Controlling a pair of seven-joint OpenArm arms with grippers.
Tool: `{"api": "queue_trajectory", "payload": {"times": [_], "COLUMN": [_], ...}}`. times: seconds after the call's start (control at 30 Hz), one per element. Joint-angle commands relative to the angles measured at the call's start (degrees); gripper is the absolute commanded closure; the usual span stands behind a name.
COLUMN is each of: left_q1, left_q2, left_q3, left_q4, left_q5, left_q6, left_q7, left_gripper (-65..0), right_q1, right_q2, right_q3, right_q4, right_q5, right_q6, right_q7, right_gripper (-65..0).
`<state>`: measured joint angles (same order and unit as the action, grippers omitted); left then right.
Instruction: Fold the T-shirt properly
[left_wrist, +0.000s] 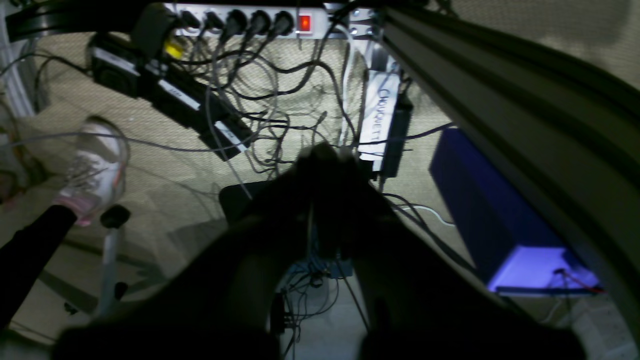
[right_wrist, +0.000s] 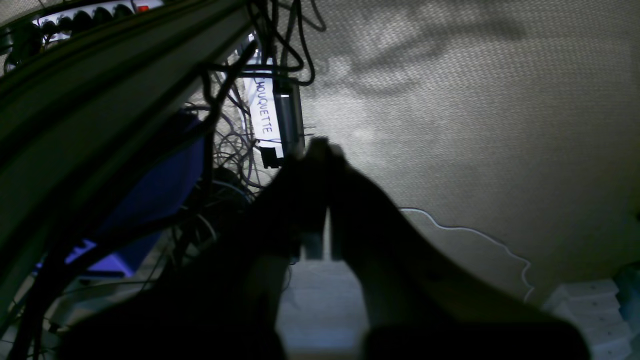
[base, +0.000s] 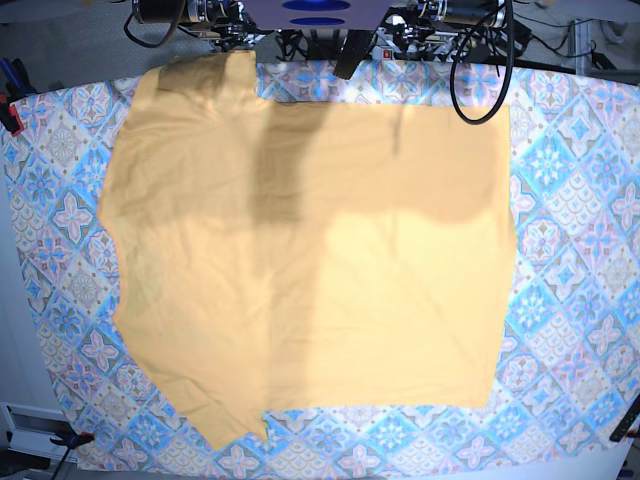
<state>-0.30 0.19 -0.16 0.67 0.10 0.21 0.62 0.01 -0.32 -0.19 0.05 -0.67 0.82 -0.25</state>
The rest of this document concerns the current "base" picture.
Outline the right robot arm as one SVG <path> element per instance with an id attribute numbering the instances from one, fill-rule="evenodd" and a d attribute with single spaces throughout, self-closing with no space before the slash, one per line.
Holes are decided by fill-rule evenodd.
<path id="1" fill-rule="evenodd" d="M 168 24 L 169 27 L 161 40 L 152 43 L 131 32 L 133 20 L 141 25 Z M 206 41 L 215 52 L 252 50 L 256 43 L 272 33 L 272 30 L 258 28 L 241 1 L 227 0 L 133 0 L 123 30 L 129 40 L 143 48 L 160 48 L 180 31 Z"/>

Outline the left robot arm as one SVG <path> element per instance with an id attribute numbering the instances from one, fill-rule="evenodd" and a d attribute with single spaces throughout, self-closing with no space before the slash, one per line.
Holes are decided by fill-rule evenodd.
<path id="1" fill-rule="evenodd" d="M 375 60 L 449 62 L 458 50 L 490 45 L 507 26 L 502 1 L 408 1 L 387 11 L 374 36 Z"/>

